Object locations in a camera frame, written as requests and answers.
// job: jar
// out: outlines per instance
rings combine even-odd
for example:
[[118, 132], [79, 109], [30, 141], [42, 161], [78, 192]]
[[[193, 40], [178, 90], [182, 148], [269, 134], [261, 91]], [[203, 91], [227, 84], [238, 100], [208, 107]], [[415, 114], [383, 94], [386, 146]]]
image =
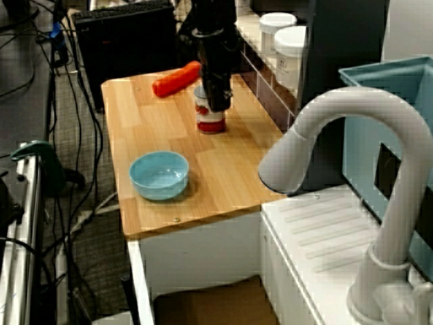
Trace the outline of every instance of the jar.
[[295, 26], [298, 19], [292, 14], [273, 12], [260, 17], [260, 50], [268, 56], [276, 54], [274, 36], [277, 31]]
[[194, 97], [196, 100], [197, 129], [207, 134], [223, 132], [225, 130], [225, 113], [210, 110], [203, 85], [194, 89]]
[[289, 89], [298, 91], [302, 54], [305, 47], [305, 26], [281, 29], [275, 34], [277, 50], [277, 82]]

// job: faucet handle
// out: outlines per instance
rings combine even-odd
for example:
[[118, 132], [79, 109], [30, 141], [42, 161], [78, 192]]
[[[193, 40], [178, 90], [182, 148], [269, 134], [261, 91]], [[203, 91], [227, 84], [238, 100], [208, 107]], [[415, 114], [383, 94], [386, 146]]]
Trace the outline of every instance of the faucet handle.
[[433, 298], [433, 284], [426, 282], [415, 287], [412, 292], [415, 307], [412, 315], [413, 325], [428, 325], [428, 308]]

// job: orange carrot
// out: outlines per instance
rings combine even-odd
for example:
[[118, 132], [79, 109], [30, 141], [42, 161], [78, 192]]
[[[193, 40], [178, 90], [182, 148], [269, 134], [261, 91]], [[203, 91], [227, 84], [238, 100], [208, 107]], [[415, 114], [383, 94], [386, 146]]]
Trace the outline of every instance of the orange carrot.
[[152, 90], [158, 97], [172, 95], [194, 82], [200, 76], [201, 67], [202, 65], [197, 61], [190, 62], [178, 71], [155, 81]]

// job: wooden tabletop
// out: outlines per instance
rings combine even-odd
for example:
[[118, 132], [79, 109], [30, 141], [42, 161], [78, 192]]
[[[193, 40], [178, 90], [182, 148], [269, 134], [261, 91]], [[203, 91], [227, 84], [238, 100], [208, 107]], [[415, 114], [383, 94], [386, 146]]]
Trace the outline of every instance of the wooden tabletop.
[[[193, 89], [158, 98], [151, 85], [169, 72], [114, 79], [102, 85], [123, 232], [139, 239], [259, 211], [285, 198], [266, 188], [258, 164], [282, 136], [243, 79], [234, 75], [227, 129], [206, 135], [196, 127]], [[184, 193], [147, 200], [133, 189], [131, 163], [148, 152], [170, 150], [189, 163]]]

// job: light blue bowl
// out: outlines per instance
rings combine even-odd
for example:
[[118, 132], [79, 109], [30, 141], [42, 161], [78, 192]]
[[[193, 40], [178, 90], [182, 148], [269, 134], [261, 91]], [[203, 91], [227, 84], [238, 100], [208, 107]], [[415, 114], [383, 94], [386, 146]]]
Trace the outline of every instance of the light blue bowl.
[[170, 151], [141, 156], [129, 168], [135, 190], [150, 200], [167, 200], [182, 193], [188, 184], [187, 160]]

